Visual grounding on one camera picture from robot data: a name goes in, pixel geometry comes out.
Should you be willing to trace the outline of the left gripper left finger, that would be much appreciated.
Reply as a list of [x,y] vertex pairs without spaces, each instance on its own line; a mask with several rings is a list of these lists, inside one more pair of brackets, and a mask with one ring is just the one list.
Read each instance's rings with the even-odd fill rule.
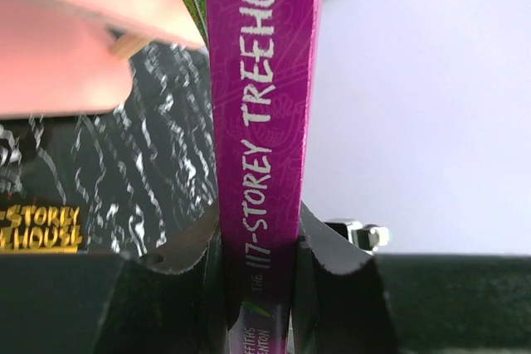
[[94,353],[223,353],[226,349],[218,204],[184,232],[128,259],[104,306]]

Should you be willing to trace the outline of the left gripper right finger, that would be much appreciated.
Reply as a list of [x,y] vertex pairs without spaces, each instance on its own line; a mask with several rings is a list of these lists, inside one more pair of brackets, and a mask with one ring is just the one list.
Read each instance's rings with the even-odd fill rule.
[[375,259],[300,210],[292,328],[297,353],[397,353]]

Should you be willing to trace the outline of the black yellow treehouse book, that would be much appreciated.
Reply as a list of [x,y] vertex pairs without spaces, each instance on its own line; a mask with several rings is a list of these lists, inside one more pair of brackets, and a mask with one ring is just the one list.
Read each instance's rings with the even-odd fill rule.
[[1,210],[1,251],[75,253],[86,247],[79,207],[10,205]]

